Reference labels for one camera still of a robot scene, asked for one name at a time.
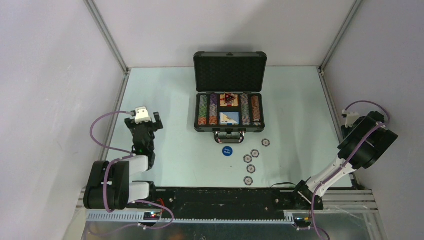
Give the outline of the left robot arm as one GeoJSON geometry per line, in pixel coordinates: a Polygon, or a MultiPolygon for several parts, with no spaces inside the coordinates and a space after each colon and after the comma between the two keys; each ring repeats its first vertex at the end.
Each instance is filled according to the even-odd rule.
{"type": "Polygon", "coordinates": [[[128,111],[127,115],[124,122],[132,136],[131,150],[123,150],[124,157],[93,163],[83,197],[87,209],[111,213],[139,202],[145,208],[153,208],[158,202],[152,181],[131,180],[131,177],[150,171],[155,164],[155,133],[164,127],[160,114],[155,112],[150,116],[141,107],[128,111]]]}

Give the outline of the blue small blind button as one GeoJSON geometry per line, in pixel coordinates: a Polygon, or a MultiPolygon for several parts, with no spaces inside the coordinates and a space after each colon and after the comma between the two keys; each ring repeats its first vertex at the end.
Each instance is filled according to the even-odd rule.
{"type": "Polygon", "coordinates": [[[232,154],[233,154],[233,148],[232,147],[230,147],[230,146],[225,146],[225,147],[223,147],[223,149],[222,149],[222,154],[225,156],[225,157],[230,157],[232,154]]]}

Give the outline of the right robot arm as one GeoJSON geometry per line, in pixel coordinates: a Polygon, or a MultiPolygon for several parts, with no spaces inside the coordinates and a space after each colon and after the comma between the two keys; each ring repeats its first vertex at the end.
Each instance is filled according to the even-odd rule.
{"type": "Polygon", "coordinates": [[[353,113],[344,113],[343,116],[347,125],[341,129],[346,136],[337,147],[339,152],[320,173],[298,183],[290,196],[295,208],[304,209],[322,198],[344,176],[361,168],[370,168],[399,137],[387,129],[385,117],[378,111],[371,111],[355,122],[350,121],[353,113]]]}

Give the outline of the red triangular dealer button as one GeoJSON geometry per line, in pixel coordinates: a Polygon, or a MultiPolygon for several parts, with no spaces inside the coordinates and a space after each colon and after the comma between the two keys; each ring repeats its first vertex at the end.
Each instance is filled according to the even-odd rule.
{"type": "Polygon", "coordinates": [[[226,104],[233,102],[235,98],[236,98],[236,96],[232,93],[225,93],[224,94],[224,102],[226,104]]]}

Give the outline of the black poker case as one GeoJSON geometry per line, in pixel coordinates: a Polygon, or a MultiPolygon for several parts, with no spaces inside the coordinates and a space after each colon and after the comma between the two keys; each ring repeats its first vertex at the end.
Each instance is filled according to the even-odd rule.
{"type": "Polygon", "coordinates": [[[193,55],[196,110],[194,129],[199,133],[213,133],[218,144],[240,144],[247,133],[261,133],[265,129],[263,88],[268,56],[263,51],[207,52],[193,55]],[[220,94],[237,94],[239,106],[220,107],[220,94]],[[209,124],[210,95],[217,94],[217,125],[209,124]],[[242,125],[241,94],[248,95],[250,125],[242,125]],[[200,96],[207,95],[207,124],[199,125],[200,96]],[[259,97],[261,125],[253,125],[251,97],[259,97]],[[220,112],[239,112],[239,125],[220,125],[220,112]]]}

